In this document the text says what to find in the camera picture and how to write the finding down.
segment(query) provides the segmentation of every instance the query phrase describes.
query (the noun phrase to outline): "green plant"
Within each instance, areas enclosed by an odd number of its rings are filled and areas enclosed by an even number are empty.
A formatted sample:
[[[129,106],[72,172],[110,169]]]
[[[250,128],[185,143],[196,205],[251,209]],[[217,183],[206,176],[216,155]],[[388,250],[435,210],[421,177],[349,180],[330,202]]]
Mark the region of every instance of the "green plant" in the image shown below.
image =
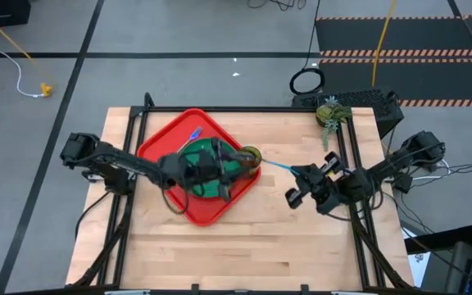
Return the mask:
[[[338,124],[345,123],[351,117],[351,109],[338,103],[334,96],[325,99],[325,104],[318,107],[316,117],[323,124],[322,140],[324,150],[329,148],[329,134],[338,130]]]

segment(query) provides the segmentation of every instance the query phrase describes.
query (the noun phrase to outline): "green plate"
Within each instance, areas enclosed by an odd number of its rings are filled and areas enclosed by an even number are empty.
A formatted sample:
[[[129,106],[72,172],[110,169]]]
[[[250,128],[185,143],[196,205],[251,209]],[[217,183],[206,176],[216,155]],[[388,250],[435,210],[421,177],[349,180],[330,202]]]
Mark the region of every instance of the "green plate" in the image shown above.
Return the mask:
[[[226,150],[234,151],[233,147],[231,147],[225,141],[221,141],[221,145]],[[182,153],[186,154],[188,152],[197,152],[200,150],[207,150],[211,153],[212,156],[215,155],[214,150],[211,146],[210,138],[202,138],[189,143],[184,148]],[[189,160],[192,164],[196,164],[200,160],[200,156],[198,154],[185,155],[185,157],[187,157],[187,160]],[[223,167],[226,171],[237,170],[239,168],[239,163],[237,161],[224,161]],[[219,197],[220,194],[218,193],[218,186],[220,186],[220,181],[212,180],[207,183],[204,183],[203,189],[201,185],[193,186],[191,188],[191,193],[199,197]]]

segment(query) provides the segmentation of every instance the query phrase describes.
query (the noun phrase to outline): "floor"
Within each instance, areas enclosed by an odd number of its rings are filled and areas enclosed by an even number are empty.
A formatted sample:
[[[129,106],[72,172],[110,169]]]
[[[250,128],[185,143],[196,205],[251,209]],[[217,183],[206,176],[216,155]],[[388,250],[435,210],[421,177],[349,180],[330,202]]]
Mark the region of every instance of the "floor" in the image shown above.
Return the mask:
[[[30,192],[39,191],[28,229],[17,232],[24,239],[7,292],[60,288],[65,283],[75,222],[88,186],[79,173],[62,167],[57,157],[70,132],[100,134],[108,107],[139,105],[146,91],[160,106],[288,106],[292,98],[288,81],[304,59],[286,52],[307,50],[315,10],[315,1],[307,1],[302,10],[282,12],[272,3],[252,10],[245,0],[105,0],[88,52],[234,55],[87,58],[81,65],[77,52],[97,0],[31,3],[29,24],[7,27],[6,32],[29,52],[73,54],[39,60],[56,81],[54,94],[47,99],[21,96],[15,89],[16,69],[0,58],[0,271],[25,203],[34,200]],[[463,14],[472,14],[472,0],[456,3]],[[322,0],[319,15],[384,16],[389,5],[390,0]],[[444,0],[400,0],[395,16],[452,16],[452,11]],[[0,49],[15,51],[1,36]],[[312,51],[317,52],[315,44]],[[242,58],[241,52],[268,53],[263,58]],[[43,78],[25,59],[18,60],[24,73],[22,88],[39,92]],[[81,66],[79,73],[74,72],[75,65]],[[66,86],[77,74],[70,95]],[[302,89],[316,81],[307,78],[299,83]],[[403,111],[406,119],[397,127],[393,147],[426,129],[446,142],[450,165],[472,163],[472,107]],[[56,127],[59,136],[50,136]],[[52,157],[43,154],[46,146],[53,148]],[[36,177],[38,168],[46,169],[44,179]],[[405,199],[435,231],[472,224],[472,174],[413,189]],[[405,216],[402,219],[413,224]],[[441,288],[438,269],[444,265],[435,264],[433,258],[430,264],[434,271],[426,272],[424,286]]]

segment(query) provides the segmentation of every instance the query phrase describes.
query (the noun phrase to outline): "wooden tabletop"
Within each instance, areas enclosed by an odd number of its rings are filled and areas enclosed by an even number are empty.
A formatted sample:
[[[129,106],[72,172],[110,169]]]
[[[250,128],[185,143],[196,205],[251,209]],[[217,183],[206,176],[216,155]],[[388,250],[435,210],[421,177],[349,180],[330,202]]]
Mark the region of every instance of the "wooden tabletop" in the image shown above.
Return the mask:
[[[371,109],[352,110],[364,167],[384,158]],[[102,141],[122,148],[129,108],[108,110]],[[178,113],[152,112],[145,138]],[[323,164],[321,127],[310,113],[209,113],[242,145],[259,148],[263,157],[287,165]],[[347,154],[352,159],[347,132]],[[338,152],[338,141],[329,139]],[[360,290],[361,281],[349,223],[316,213],[307,196],[291,210],[284,193],[295,187],[291,174],[279,167],[261,166],[261,178],[215,224],[192,225],[173,215],[159,188],[138,178],[125,254],[122,288],[299,290]],[[103,194],[103,185],[90,184],[85,207]],[[90,211],[81,223],[66,282],[75,282],[102,250],[112,198]],[[348,217],[345,206],[337,216]],[[404,280],[412,284],[400,221],[395,204],[385,199],[373,212],[379,248]],[[370,284],[375,285],[369,251]],[[116,253],[111,254],[107,282],[111,282]]]

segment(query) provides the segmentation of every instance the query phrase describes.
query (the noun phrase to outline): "black ring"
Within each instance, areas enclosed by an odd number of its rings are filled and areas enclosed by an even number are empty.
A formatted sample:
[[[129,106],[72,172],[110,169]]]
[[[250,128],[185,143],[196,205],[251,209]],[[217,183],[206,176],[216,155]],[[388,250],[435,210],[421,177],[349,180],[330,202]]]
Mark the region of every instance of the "black ring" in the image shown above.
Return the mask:
[[[312,90],[309,90],[309,91],[305,91],[305,92],[299,92],[297,91],[295,88],[294,88],[294,80],[297,79],[297,77],[299,77],[301,74],[303,73],[307,73],[307,72],[311,72],[311,73],[316,73],[318,74],[318,76],[320,77],[320,83],[318,84],[318,86],[316,86],[314,89]],[[305,68],[305,69],[301,69],[300,71],[298,71],[296,74],[294,74],[294,76],[291,78],[291,82],[289,82],[288,86],[289,88],[291,89],[291,92],[296,94],[296,95],[301,95],[301,94],[309,94],[309,93],[317,93],[319,92],[321,89],[324,88],[324,85],[325,85],[325,75],[324,75],[324,72],[321,71],[320,69],[316,69],[316,68]]]

